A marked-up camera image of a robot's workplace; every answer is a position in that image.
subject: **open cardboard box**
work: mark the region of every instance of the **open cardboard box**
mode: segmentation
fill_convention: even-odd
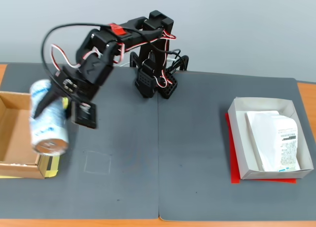
[[[298,128],[296,157],[301,170],[289,172],[265,172],[262,170],[261,161],[256,155],[256,146],[252,141],[252,132],[246,114],[248,111],[278,111],[279,114],[295,120]],[[228,114],[241,179],[299,179],[314,169],[301,123],[291,100],[235,98]]]
[[[49,157],[32,149],[30,108],[30,94],[0,91],[0,176],[45,178]]]

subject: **robotic arm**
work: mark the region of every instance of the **robotic arm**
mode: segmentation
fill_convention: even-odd
[[[75,25],[92,24],[68,24],[61,27]],[[153,11],[148,19],[139,17],[121,25],[113,23],[95,26],[100,29],[91,30],[77,50],[77,67],[59,68],[51,53],[58,71],[55,75],[49,72],[51,88],[38,104],[34,118],[57,98],[67,96],[72,100],[72,121],[96,128],[96,105],[91,103],[91,100],[113,70],[113,63],[121,62],[124,53],[139,46],[139,56],[134,52],[130,54],[130,66],[138,68],[135,85],[139,92],[144,97],[151,98],[158,90],[168,99],[177,87],[177,81],[172,74],[177,68],[186,70],[189,58],[180,57],[179,49],[169,51],[169,41],[176,39],[171,34],[173,20],[159,11]],[[45,40],[42,45],[42,59]],[[168,54],[174,54],[179,59],[166,69]],[[115,56],[119,56],[119,61],[115,61]]]

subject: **red servo part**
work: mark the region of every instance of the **red servo part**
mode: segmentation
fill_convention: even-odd
[[[117,36],[123,36],[123,35],[127,34],[126,31],[123,29],[122,26],[119,26],[119,25],[117,25],[117,24],[115,24],[115,23],[111,23],[111,24],[109,24],[109,25],[111,26],[111,30],[112,30]]]

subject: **barcode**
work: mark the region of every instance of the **barcode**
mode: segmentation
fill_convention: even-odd
[[[295,133],[292,133],[292,134],[284,134],[284,135],[281,135],[281,137],[290,137],[290,136],[294,136]]]

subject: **gray table mat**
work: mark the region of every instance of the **gray table mat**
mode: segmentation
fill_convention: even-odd
[[[176,73],[169,100],[158,97],[159,213],[172,221],[316,220],[316,171],[297,184],[231,184],[225,120],[235,97],[292,100],[316,165],[316,146],[297,81]]]
[[[40,64],[9,64],[0,89],[28,92]],[[0,179],[0,218],[158,217],[157,97],[144,99],[130,68],[113,71],[94,99],[98,129],[69,123],[70,148],[56,177]]]

